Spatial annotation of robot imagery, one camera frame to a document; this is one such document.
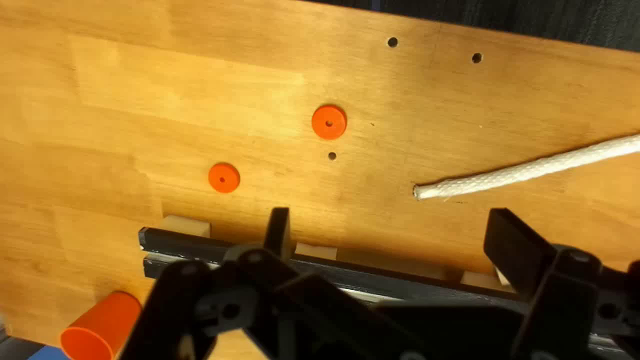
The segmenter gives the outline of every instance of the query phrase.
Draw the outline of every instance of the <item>orange object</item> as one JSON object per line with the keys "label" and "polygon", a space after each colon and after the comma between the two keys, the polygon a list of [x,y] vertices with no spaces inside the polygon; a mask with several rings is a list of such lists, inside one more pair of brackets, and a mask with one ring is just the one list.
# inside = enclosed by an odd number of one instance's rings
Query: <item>orange object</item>
{"label": "orange object", "polygon": [[347,111],[341,106],[325,103],[316,108],[312,125],[321,137],[336,140],[347,132]]}
{"label": "orange object", "polygon": [[65,354],[72,360],[117,357],[140,309],[143,305],[133,293],[113,292],[61,334]]}
{"label": "orange object", "polygon": [[233,191],[240,185],[240,171],[228,161],[218,161],[208,169],[208,183],[218,191]]}

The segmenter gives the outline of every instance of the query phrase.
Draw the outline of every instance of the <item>drilled hole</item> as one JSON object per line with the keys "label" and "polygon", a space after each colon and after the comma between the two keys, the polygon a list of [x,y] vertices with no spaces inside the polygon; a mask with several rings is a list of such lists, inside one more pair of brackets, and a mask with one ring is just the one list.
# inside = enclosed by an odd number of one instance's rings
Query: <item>drilled hole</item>
{"label": "drilled hole", "polygon": [[473,61],[474,61],[474,64],[481,64],[481,61],[482,61],[482,54],[476,51],[476,54],[473,56]]}
{"label": "drilled hole", "polygon": [[390,47],[396,47],[398,44],[400,44],[398,37],[388,37],[388,40],[386,40],[386,45],[390,45]]}

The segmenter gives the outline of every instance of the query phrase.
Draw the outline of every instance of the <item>wood grain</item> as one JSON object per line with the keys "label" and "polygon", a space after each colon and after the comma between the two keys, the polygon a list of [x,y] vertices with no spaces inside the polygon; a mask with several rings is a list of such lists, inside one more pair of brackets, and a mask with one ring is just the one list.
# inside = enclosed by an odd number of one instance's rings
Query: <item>wood grain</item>
{"label": "wood grain", "polygon": [[[137,229],[164,213],[246,242],[291,205],[294,240],[491,271],[484,221],[508,205],[615,268],[640,253],[638,155],[411,196],[638,132],[638,54],[292,0],[2,0],[0,50],[0,312],[16,336],[54,344],[117,287],[144,300]],[[310,130],[325,102],[350,118],[336,142]],[[207,181],[223,159],[242,171],[234,194]]]}

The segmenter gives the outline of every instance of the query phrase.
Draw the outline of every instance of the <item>white cord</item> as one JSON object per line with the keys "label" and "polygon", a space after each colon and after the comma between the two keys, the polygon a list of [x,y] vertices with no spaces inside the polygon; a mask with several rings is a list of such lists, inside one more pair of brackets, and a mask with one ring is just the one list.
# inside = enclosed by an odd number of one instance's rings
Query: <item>white cord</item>
{"label": "white cord", "polygon": [[524,161],[524,163],[501,168],[494,171],[468,176],[468,177],[450,177],[450,179],[440,179],[433,183],[420,183],[414,187],[414,196],[423,200],[423,198],[444,198],[444,196],[482,191],[482,190],[501,187],[515,181],[527,181],[547,173],[555,173],[569,168],[578,168],[578,166],[587,166],[593,161],[602,161],[609,158],[627,155],[634,151],[640,151],[640,134],[598,142],[587,148],[577,148],[570,151],[538,158],[533,161]]}

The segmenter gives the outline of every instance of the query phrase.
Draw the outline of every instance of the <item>black plastic part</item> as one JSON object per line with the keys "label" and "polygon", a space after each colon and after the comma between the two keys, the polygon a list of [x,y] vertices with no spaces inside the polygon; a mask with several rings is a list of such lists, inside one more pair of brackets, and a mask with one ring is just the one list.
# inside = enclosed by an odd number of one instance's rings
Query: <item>black plastic part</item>
{"label": "black plastic part", "polygon": [[203,262],[221,262],[225,251],[234,245],[233,242],[200,237],[160,227],[143,227],[139,232],[140,245],[146,251],[192,258]]}
{"label": "black plastic part", "polygon": [[177,262],[162,271],[137,321],[120,360],[146,357],[208,357],[217,336],[196,329],[194,308],[211,283],[203,262]]}
{"label": "black plastic part", "polygon": [[181,262],[181,260],[183,258],[172,258],[172,256],[164,256],[164,258],[144,256],[144,260],[143,260],[144,276],[146,278],[160,278],[164,268],[169,268],[170,263]]}
{"label": "black plastic part", "polygon": [[[587,251],[555,247],[508,209],[493,209],[486,251],[517,290],[524,292],[521,298],[291,256],[287,208],[277,208],[270,215],[266,249],[230,247],[196,235],[191,235],[196,245],[185,249],[181,243],[177,249],[174,242],[181,237],[172,232],[153,233],[162,237],[160,247],[170,243],[174,253],[211,258],[223,266],[169,266],[170,260],[162,256],[159,262],[144,262],[146,273],[162,276],[124,352],[131,357],[174,357],[185,336],[194,342],[192,356],[203,357],[217,334],[234,327],[244,327],[269,357],[279,360],[623,360],[623,348],[638,356],[638,263],[623,273]],[[207,251],[212,243],[215,256],[192,253],[194,247]],[[412,305],[370,308],[336,285]],[[618,346],[602,342],[602,336],[615,336]]]}
{"label": "black plastic part", "polygon": [[557,258],[555,245],[507,208],[491,209],[484,253],[524,300],[537,293],[547,268]]}

